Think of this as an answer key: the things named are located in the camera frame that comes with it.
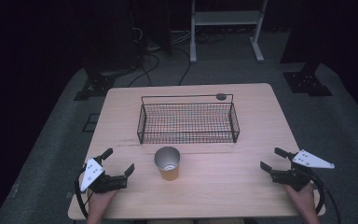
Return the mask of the person's left hand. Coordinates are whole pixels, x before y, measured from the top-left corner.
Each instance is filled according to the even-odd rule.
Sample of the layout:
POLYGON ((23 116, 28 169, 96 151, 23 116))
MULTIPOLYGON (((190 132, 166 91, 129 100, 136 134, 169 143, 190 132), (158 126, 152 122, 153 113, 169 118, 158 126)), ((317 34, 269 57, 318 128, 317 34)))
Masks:
POLYGON ((117 190, 95 193, 91 189, 88 189, 89 215, 103 217, 116 195, 117 190))

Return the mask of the black wire basket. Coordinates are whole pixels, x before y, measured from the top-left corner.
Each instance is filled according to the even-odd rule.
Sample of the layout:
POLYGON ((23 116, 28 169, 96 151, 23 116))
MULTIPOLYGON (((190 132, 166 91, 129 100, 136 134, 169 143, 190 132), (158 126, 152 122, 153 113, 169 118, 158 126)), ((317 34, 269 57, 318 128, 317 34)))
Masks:
POLYGON ((137 135, 141 144, 236 143, 240 135, 233 95, 141 97, 137 135))

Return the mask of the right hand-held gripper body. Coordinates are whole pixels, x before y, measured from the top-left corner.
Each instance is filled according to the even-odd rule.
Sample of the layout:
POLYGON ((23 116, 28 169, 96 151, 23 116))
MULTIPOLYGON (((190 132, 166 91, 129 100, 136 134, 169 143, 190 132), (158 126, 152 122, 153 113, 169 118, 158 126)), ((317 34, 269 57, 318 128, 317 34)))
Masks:
POLYGON ((296 191, 300 191, 312 181, 317 190, 322 191, 323 184, 312 169, 334 169, 335 164, 321 159, 304 149, 292 154, 294 157, 290 161, 291 168, 286 171, 272 169, 269 173, 272 181, 274 183, 291 186, 296 191))

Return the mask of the orange paper cup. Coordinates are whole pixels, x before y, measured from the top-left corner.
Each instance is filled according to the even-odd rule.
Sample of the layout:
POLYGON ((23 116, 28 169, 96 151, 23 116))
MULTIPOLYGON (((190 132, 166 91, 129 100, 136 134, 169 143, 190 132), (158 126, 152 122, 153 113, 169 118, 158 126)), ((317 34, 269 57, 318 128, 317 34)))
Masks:
POLYGON ((173 181, 179 176, 180 161, 181 154, 175 147, 162 147, 154 156, 161 177, 167 181, 173 181))

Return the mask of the white metal stand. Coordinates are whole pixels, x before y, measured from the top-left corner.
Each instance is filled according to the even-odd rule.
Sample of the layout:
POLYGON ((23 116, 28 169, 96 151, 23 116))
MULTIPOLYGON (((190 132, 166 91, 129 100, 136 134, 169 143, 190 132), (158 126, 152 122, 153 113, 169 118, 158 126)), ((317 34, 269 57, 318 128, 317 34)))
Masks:
POLYGON ((192 0, 191 23, 190 23, 190 44, 189 61, 197 61, 196 28, 199 26, 226 26, 226 25, 254 25, 255 33, 250 37, 255 58, 259 63, 265 61, 261 49, 258 45, 262 24, 264 21, 269 0, 262 0, 258 10, 248 11, 207 11, 199 12, 196 10, 196 0, 192 0))

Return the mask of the black stand base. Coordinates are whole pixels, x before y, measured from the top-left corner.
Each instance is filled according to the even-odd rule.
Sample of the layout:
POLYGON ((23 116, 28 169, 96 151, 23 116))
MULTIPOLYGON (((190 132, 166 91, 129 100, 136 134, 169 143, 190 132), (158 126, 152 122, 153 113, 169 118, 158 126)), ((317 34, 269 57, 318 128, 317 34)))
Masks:
POLYGON ((75 96, 75 101, 86 101, 90 97, 102 97, 113 88, 116 76, 104 76, 98 70, 85 69, 87 79, 81 91, 78 91, 75 96))
POLYGON ((292 93, 306 93, 308 96, 331 96, 331 91, 321 83, 315 73, 320 63, 306 62, 295 72, 284 72, 283 76, 292 93))

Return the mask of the person's right hand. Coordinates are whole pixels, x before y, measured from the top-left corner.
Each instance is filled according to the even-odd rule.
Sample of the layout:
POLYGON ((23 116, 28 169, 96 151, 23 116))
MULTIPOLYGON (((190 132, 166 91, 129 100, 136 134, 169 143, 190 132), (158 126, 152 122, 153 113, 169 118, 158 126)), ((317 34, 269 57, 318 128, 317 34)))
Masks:
POLYGON ((283 186, 288 194, 294 208, 303 217, 309 217, 315 215, 315 204, 312 184, 307 184, 300 191, 294 190, 291 186, 283 186))

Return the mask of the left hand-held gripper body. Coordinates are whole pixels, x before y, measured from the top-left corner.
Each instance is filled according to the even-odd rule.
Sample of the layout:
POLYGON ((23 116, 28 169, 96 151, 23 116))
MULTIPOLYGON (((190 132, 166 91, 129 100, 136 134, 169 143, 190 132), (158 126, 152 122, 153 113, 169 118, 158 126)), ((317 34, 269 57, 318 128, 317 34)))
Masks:
POLYGON ((84 172, 85 174, 79 185, 81 191, 91 189, 95 193, 105 193, 127 187, 128 172, 123 175, 107 175, 102 167, 102 162, 97 158, 88 159, 84 172))

